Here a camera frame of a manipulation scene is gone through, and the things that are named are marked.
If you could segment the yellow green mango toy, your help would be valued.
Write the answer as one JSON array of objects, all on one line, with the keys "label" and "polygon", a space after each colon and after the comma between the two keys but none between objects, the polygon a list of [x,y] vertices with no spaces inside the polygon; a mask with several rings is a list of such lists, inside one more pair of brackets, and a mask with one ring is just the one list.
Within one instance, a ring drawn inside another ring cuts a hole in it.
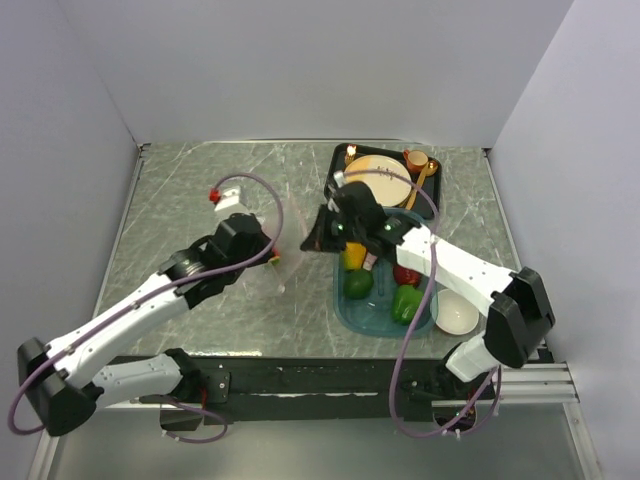
[{"label": "yellow green mango toy", "polygon": [[342,252],[344,269],[347,271],[361,269],[366,255],[367,249],[363,245],[354,242],[347,242],[346,247]]}]

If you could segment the clear zip top bag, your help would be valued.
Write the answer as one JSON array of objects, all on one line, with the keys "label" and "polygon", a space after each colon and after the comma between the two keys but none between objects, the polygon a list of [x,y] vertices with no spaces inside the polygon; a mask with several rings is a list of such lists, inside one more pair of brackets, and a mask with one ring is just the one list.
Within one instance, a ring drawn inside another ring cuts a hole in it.
[{"label": "clear zip top bag", "polygon": [[240,284],[249,298],[264,299],[283,294],[287,281],[302,263],[300,244],[309,231],[304,209],[291,190],[283,200],[283,213],[282,231],[275,243],[275,252],[281,257],[279,264],[268,262],[245,270],[240,277]]}]

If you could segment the purple eggplant toy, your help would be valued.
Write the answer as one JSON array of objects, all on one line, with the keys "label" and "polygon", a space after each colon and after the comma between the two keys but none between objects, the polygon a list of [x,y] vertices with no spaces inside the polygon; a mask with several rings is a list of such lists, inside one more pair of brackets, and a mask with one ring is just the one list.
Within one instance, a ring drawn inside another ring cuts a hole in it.
[{"label": "purple eggplant toy", "polygon": [[371,271],[377,261],[377,257],[371,252],[368,252],[364,258],[362,268],[367,271]]}]

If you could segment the green lime toy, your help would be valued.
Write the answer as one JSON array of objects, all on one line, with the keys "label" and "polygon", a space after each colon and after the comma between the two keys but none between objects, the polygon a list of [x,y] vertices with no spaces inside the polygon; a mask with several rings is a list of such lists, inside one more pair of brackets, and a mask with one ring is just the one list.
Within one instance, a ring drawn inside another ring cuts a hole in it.
[{"label": "green lime toy", "polygon": [[366,298],[374,285],[371,271],[366,269],[352,270],[346,273],[343,284],[343,295],[350,300]]}]

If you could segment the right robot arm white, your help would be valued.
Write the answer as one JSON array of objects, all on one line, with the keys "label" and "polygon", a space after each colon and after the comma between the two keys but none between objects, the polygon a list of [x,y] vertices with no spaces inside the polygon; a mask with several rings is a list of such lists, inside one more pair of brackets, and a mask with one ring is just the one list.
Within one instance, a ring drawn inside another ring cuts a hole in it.
[{"label": "right robot arm white", "polygon": [[437,375],[439,390],[460,398],[481,374],[500,365],[520,368],[555,324],[541,276],[484,261],[439,238],[406,213],[389,214],[362,182],[338,188],[320,206],[301,250],[339,253],[347,243],[428,276],[462,296],[486,319],[484,331],[460,343]]}]

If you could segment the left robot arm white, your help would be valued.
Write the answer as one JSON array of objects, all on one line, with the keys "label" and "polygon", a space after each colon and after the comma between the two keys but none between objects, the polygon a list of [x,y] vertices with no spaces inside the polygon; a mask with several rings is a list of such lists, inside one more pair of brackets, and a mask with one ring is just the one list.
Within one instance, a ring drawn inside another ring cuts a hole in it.
[{"label": "left robot arm white", "polygon": [[17,352],[19,394],[42,429],[59,437],[115,403],[145,396],[184,402],[205,393],[203,374],[180,348],[142,361],[112,361],[150,330],[220,294],[245,269],[268,262],[277,238],[254,215],[235,213],[89,323],[49,342],[24,342]]}]

